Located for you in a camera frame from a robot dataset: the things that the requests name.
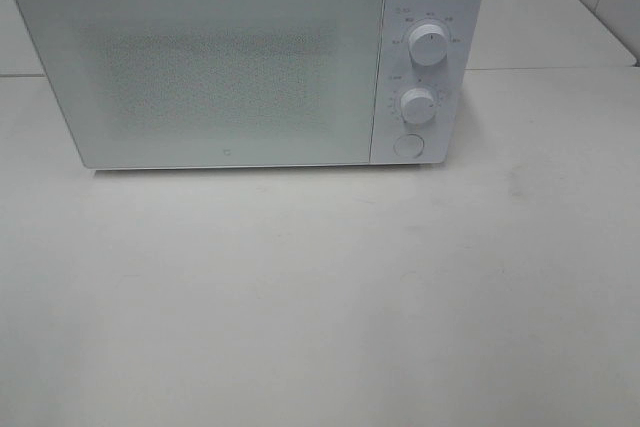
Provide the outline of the white microwave knob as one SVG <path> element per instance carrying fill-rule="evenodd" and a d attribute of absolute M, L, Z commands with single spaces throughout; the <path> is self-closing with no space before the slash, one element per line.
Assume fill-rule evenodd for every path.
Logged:
<path fill-rule="evenodd" d="M 402 94 L 399 101 L 403 120 L 412 125 L 429 122 L 436 114 L 437 101 L 431 90 L 413 88 Z"/>
<path fill-rule="evenodd" d="M 447 56 L 449 34 L 440 24 L 428 21 L 413 27 L 407 42 L 411 60 L 419 66 L 429 67 Z"/>

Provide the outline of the white microwave door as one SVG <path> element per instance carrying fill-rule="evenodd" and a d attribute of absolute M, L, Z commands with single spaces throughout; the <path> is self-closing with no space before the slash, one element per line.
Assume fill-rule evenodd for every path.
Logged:
<path fill-rule="evenodd" d="M 16 0 L 91 169 L 369 159 L 383 0 Z"/>

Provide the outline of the white microwave oven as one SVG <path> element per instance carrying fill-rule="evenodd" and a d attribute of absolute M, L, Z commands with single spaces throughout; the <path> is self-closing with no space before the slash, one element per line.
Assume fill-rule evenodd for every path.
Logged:
<path fill-rule="evenodd" d="M 437 164 L 482 0 L 14 0 L 92 170 Z"/>

